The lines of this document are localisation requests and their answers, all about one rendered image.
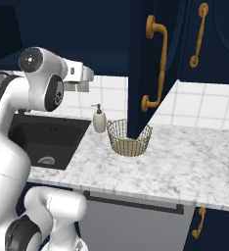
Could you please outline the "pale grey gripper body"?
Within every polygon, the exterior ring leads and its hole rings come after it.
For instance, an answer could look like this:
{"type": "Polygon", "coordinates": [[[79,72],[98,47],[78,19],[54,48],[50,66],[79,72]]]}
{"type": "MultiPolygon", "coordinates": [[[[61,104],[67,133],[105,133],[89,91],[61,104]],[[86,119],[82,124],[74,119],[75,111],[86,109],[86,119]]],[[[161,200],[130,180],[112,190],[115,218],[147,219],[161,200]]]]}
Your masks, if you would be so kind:
{"type": "Polygon", "coordinates": [[[83,67],[82,78],[80,82],[76,85],[78,92],[88,92],[89,83],[94,80],[94,72],[88,68],[83,67]]]}

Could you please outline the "dark blue base cabinet door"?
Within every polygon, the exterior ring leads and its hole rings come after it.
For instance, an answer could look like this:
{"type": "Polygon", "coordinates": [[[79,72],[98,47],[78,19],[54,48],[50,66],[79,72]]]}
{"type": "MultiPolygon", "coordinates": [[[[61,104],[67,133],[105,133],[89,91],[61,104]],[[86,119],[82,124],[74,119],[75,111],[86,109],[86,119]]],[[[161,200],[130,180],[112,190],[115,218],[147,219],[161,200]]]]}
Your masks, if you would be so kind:
{"type": "Polygon", "coordinates": [[[183,251],[229,251],[229,212],[206,209],[205,221],[198,239],[192,235],[201,221],[195,209],[183,251]]]}

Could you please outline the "white soap dispenser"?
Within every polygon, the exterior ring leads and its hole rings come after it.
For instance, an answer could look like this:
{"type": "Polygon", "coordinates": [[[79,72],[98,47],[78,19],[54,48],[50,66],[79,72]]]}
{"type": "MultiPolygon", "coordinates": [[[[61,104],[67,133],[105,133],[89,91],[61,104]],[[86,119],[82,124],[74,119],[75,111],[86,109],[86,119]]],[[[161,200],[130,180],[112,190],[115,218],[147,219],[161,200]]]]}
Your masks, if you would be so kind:
{"type": "Polygon", "coordinates": [[[97,111],[93,115],[93,127],[98,133],[103,133],[106,130],[107,118],[106,114],[101,110],[101,105],[96,104],[97,111]]]}

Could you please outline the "black sink basin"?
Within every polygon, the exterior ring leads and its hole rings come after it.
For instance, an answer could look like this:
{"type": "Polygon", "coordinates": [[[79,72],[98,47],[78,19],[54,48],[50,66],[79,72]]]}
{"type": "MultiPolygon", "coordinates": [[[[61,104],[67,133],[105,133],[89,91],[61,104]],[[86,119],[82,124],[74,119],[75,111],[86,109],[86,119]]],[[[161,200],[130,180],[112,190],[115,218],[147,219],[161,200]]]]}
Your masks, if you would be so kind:
{"type": "Polygon", "coordinates": [[[64,171],[91,122],[14,115],[9,138],[29,156],[34,167],[64,171]]]}

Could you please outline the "grey dishwasher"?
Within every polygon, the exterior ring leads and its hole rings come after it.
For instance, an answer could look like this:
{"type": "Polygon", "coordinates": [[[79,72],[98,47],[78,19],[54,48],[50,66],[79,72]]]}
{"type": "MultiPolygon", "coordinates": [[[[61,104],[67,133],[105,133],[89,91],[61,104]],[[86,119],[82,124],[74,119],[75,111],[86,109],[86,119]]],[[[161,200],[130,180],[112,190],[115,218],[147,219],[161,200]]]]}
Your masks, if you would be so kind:
{"type": "MultiPolygon", "coordinates": [[[[177,204],[89,191],[92,196],[175,208],[177,204]]],[[[131,208],[87,200],[79,222],[81,238],[89,251],[183,251],[195,211],[183,205],[184,214],[131,208]]]]}

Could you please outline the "dark blue wall cabinet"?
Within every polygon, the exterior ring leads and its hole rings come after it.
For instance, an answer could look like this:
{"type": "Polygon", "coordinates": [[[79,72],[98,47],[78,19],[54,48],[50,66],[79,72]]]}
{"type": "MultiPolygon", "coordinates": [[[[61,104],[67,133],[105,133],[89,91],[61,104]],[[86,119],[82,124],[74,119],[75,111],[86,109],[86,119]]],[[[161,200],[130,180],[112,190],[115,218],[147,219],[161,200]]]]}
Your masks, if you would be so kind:
{"type": "Polygon", "coordinates": [[[23,48],[45,48],[96,75],[128,75],[130,0],[0,0],[15,9],[23,48]]]}

